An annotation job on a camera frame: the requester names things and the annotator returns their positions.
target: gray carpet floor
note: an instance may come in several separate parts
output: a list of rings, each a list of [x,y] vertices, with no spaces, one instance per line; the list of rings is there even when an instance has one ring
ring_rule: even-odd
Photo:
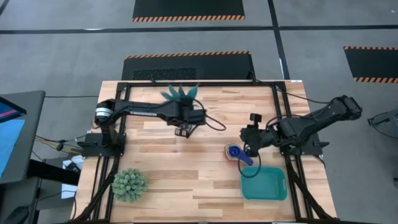
[[[186,26],[271,26],[266,0],[243,0],[246,20],[131,22],[134,0],[10,0],[0,30]],[[280,26],[398,24],[396,0],[274,0]],[[366,118],[398,108],[398,85],[353,81],[343,46],[398,47],[398,30],[281,31],[290,78],[309,98],[353,96],[363,117],[320,132],[326,172],[343,220],[397,223],[398,140],[371,129]],[[258,79],[282,79],[272,30],[118,34],[0,34],[0,94],[45,90],[47,95],[97,95],[103,80],[120,80],[131,54],[249,50]],[[38,134],[69,139],[90,129],[96,99],[46,99]],[[315,110],[321,107],[310,103]],[[60,154],[36,144],[43,158]],[[66,221],[71,207],[44,210],[39,223]]]

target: blue object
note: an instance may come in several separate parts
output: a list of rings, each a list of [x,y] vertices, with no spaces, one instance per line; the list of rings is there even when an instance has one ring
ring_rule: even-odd
[[[18,140],[25,120],[10,120],[0,124],[0,177]]]
[[[250,157],[248,157],[239,146],[237,145],[228,146],[228,152],[232,158],[238,158],[249,166],[253,165],[253,160]]]
[[[244,175],[254,175],[258,167],[245,167]],[[248,200],[285,200],[287,185],[285,173],[278,167],[262,166],[258,175],[245,178],[241,175],[243,197]]]

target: black floor mat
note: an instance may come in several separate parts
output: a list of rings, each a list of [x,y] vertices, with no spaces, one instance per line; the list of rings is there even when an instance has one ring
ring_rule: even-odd
[[[398,47],[344,47],[356,82],[398,83]]]
[[[122,80],[244,80],[253,70],[248,51],[132,55]]]
[[[242,0],[136,0],[134,22],[243,20]]]

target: blue and white object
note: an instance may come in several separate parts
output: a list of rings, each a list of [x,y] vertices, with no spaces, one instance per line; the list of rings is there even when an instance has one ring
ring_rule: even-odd
[[[249,166],[253,165],[253,160],[250,157],[248,157],[244,153],[244,151],[236,144],[228,145],[226,147],[225,153],[229,159],[234,159],[234,160],[240,159]]]

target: white label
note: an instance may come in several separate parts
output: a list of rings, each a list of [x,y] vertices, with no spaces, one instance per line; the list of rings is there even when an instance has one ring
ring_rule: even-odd
[[[146,112],[131,112],[132,115],[138,115],[138,116],[156,116],[156,113],[146,113]]]

